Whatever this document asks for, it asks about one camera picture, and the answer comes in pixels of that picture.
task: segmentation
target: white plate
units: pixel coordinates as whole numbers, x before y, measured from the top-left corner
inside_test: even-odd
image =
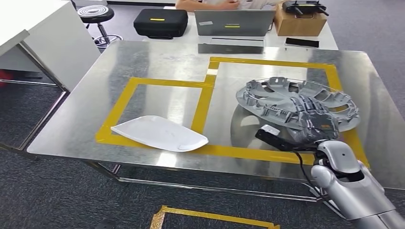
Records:
[[[195,150],[208,143],[207,137],[154,115],[132,119],[111,130],[147,146],[174,152]]]

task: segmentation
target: desk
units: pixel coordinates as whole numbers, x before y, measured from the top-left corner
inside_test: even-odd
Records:
[[[70,1],[2,1],[0,69],[40,72],[11,40],[26,49],[69,91],[100,56]],[[23,39],[18,37],[27,32]]]
[[[175,7],[166,6],[165,9],[171,10],[175,9]],[[264,46],[264,47],[291,47],[285,45],[287,37],[277,36],[276,28],[274,26],[273,29],[269,31],[265,37],[199,36],[197,33],[197,24],[195,21],[194,13],[189,12],[188,15],[189,15],[188,25],[183,36],[175,37],[173,38],[173,40],[156,40],[145,37],[143,41],[178,42],[178,43],[192,43],[192,44],[229,44],[229,45]],[[226,41],[222,39],[216,40],[215,38],[241,39],[245,41],[238,41],[238,40]],[[327,22],[318,37],[291,36],[291,38],[319,41],[320,43],[319,49],[338,50],[338,46],[336,45],[335,39],[333,37],[332,32],[330,31],[330,27]],[[246,40],[263,40],[263,42],[261,44],[258,44],[258,42]]]
[[[121,112],[116,110],[111,113],[118,114],[118,123],[142,115],[159,115],[191,127],[202,89],[181,87],[182,83],[178,84],[180,87],[150,85],[150,82],[156,82],[151,79],[204,81],[212,56],[328,63],[336,66],[344,91],[360,108],[362,120],[356,130],[373,175],[384,187],[405,188],[403,173],[405,122],[367,54],[354,51],[275,47],[265,47],[261,54],[251,54],[247,49],[244,49],[245,54],[228,54],[230,51],[240,53],[241,48],[243,47],[229,45],[115,42],[103,52],[52,116],[28,147],[28,152],[40,156],[86,161],[98,171],[117,181],[316,201],[310,197],[286,197],[282,194],[190,187],[118,177],[116,169],[107,170],[98,162],[171,170],[209,171],[286,181],[303,182],[304,180],[299,165],[294,163],[215,156],[209,151],[206,151],[207,154],[201,151],[176,153],[106,144],[105,141],[109,136],[97,137],[99,141],[97,142],[96,135],[100,133],[99,130],[103,125],[106,126],[107,131],[108,125],[114,125],[114,122],[105,123],[106,118],[109,117],[131,77],[148,80],[136,79],[136,82],[141,82],[140,85],[134,87],[131,84],[127,87],[126,93],[129,93],[129,96],[136,89],[128,104],[123,102],[126,108],[122,115],[119,115]],[[322,83],[326,78],[325,72],[321,70],[296,72],[294,69],[295,67],[221,62],[211,102],[203,103],[209,106],[205,125],[194,127],[203,129],[203,134],[208,137],[211,145],[266,148],[265,144],[257,142],[254,138],[257,129],[265,122],[241,109],[235,98],[235,92],[251,79],[275,75]]]

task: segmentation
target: laptop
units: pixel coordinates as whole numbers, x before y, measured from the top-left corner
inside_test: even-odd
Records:
[[[196,10],[200,36],[263,37],[273,23],[274,10]]]

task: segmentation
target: robotic arm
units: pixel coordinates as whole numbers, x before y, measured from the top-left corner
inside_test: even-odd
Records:
[[[343,216],[359,229],[405,229],[405,221],[385,196],[384,188],[352,149],[337,141],[337,121],[315,99],[300,95],[291,98],[303,130],[289,130],[294,142],[278,137],[269,125],[256,137],[282,151],[314,152],[311,175],[339,208]]]

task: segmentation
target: yellow tape outline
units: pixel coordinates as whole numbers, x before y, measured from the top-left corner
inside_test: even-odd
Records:
[[[112,126],[117,125],[121,114],[124,112],[129,100],[139,84],[201,88],[200,99],[197,103],[191,129],[202,134],[213,94],[216,73],[221,62],[324,69],[329,86],[336,90],[342,90],[336,67],[333,64],[211,57],[207,74],[203,82],[131,77],[116,104],[111,109],[107,118],[104,120],[104,123],[100,127],[99,131],[96,133],[96,142],[120,146],[151,148],[144,144],[132,141],[124,136],[113,135],[110,129]],[[369,167],[370,165],[364,153],[357,131],[352,129],[350,131],[343,132],[342,135],[344,141],[352,148],[357,159],[361,160],[367,167]],[[188,153],[299,164],[299,159],[294,153],[291,152],[248,149],[233,146],[205,145]],[[303,164],[313,164],[314,157],[312,154],[301,153],[300,155],[302,156]]]
[[[158,213],[153,215],[152,222],[150,224],[149,229],[161,229],[163,226],[163,221],[166,213],[173,213],[173,214],[180,214],[185,216],[194,216],[194,217],[201,217],[207,219],[217,219],[227,222],[235,222],[235,223],[242,223],[247,225],[253,225],[258,227],[264,227],[267,229],[280,229],[280,225],[274,225],[270,222],[264,222],[254,219],[246,219],[246,218],[239,218],[233,216],[225,216],[225,215],[218,215],[213,213],[206,213],[200,211],[191,211],[191,210],[184,210],[178,208],[169,208],[167,206],[162,206]]]

